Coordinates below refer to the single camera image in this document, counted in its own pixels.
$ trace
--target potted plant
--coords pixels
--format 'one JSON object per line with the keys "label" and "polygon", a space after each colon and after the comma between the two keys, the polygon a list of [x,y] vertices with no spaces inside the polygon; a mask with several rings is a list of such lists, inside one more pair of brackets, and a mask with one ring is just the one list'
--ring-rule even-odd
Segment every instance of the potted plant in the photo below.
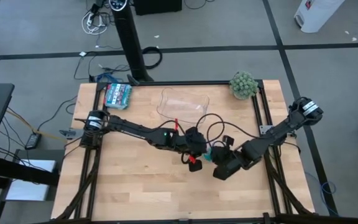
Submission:
{"label": "potted plant", "polygon": [[233,95],[239,100],[255,96],[258,90],[258,83],[249,72],[237,72],[230,80],[229,86]]}

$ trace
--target desk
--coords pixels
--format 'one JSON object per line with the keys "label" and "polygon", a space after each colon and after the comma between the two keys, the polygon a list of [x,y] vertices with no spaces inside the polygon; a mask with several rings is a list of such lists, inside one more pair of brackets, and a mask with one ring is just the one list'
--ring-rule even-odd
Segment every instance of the desk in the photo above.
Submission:
{"label": "desk", "polygon": [[[277,124],[287,117],[280,83],[278,80],[264,80],[263,85],[273,123]],[[259,134],[252,101],[235,99],[227,85],[135,86],[127,110],[109,111],[134,123],[156,127],[163,122],[156,107],[166,87],[208,95],[207,113],[217,113],[225,121],[251,134]],[[96,84],[92,83],[80,86],[73,118],[87,118],[93,108],[95,88]],[[264,119],[262,104],[259,105]],[[206,133],[208,126],[216,121],[212,116],[207,117],[200,131]],[[83,123],[73,120],[71,126],[81,129]],[[216,125],[211,129],[211,136],[216,136],[220,130],[221,127]],[[250,138],[229,126],[225,134],[235,139],[235,146]],[[67,152],[77,145],[76,142],[67,147]],[[63,162],[52,218],[59,216],[76,194],[84,154],[85,150],[78,148]],[[313,211],[297,148],[284,144],[281,158],[289,188],[307,209]],[[240,170],[226,181],[212,176],[214,168],[214,164],[203,161],[203,170],[190,173],[188,166],[181,164],[178,154],[156,150],[143,140],[122,133],[109,133],[103,137],[92,220],[249,218],[261,217],[264,212],[274,216],[263,161],[250,170]],[[277,193],[284,211],[278,186]],[[84,196],[82,216],[85,215],[88,196],[89,191]]]}

